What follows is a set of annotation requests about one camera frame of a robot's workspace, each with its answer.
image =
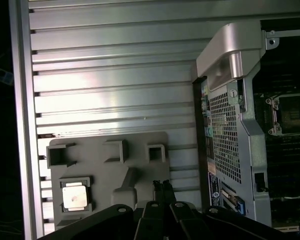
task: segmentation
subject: black plastic part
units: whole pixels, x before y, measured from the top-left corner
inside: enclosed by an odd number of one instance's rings
[[[213,240],[214,235],[209,230],[205,222],[196,217],[194,212],[185,202],[173,202],[170,209],[175,221],[180,224],[186,239],[202,240],[203,238]]]
[[[224,236],[224,233],[229,232],[231,233],[231,236],[236,236],[233,237],[233,239],[236,239],[237,237],[240,237],[239,239],[249,240],[288,239],[284,233],[272,227],[266,226],[222,207],[209,207],[205,211],[205,214],[206,215],[203,217],[205,222],[208,224],[208,227],[218,235],[221,234]]]
[[[165,205],[159,201],[149,201],[140,218],[135,240],[158,240],[164,235],[164,213]]]
[[[201,192],[201,205],[205,209],[210,206],[209,198],[209,183],[208,183],[208,160],[207,160],[207,146],[205,141],[205,126],[204,116],[201,108],[201,83],[206,77],[197,78],[193,84],[193,97],[194,97],[194,114],[196,126],[196,139],[198,146],[198,166],[199,166],[199,180]]]
[[[270,31],[288,31],[300,29],[300,17],[261,20],[261,29],[266,32]]]
[[[133,239],[133,210],[113,205],[40,238],[41,240]]]

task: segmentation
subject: metal bracket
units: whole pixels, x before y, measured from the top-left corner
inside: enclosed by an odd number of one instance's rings
[[[273,127],[268,131],[268,134],[273,136],[281,136],[282,128],[278,123],[277,111],[279,110],[279,99],[268,98],[265,100],[265,103],[269,104],[272,108],[272,124]]]
[[[230,82],[226,85],[226,92],[229,105],[239,104],[238,83]]]
[[[280,38],[274,37],[274,38],[266,38],[265,39],[265,49],[266,50],[272,50],[279,46]]]

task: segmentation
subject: metal frame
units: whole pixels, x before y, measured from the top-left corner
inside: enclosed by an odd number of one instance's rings
[[[211,91],[242,78],[265,53],[263,39],[260,21],[225,25],[196,59],[198,77],[207,76]]]
[[[258,62],[265,52],[265,32],[259,21],[230,23],[215,34],[197,58],[196,67],[198,77],[207,77],[208,98],[227,93],[228,104],[235,107],[241,182],[218,169],[216,176],[245,201],[248,218],[271,226],[269,194],[257,191],[254,178],[254,174],[263,173],[268,187],[265,135],[255,119],[252,89],[252,79],[260,70]]]
[[[24,239],[33,240],[43,236],[44,226],[31,61],[29,3],[27,0],[9,0],[9,10]]]

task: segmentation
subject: dark background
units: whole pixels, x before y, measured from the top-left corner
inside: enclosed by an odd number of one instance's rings
[[[0,0],[0,68],[13,73],[8,0]],[[0,82],[0,239],[24,239],[14,87]]]

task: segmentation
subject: screw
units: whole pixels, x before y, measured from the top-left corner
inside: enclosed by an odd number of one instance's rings
[[[230,95],[230,97],[235,98],[236,96],[238,96],[238,91],[235,89],[231,89],[229,91],[229,95]]]
[[[182,208],[182,207],[184,206],[184,204],[183,204],[182,202],[177,202],[177,203],[175,204],[175,206],[176,206],[177,208]]]
[[[211,208],[211,209],[209,210],[209,212],[212,213],[212,214],[217,214],[217,213],[218,213],[218,209]]]

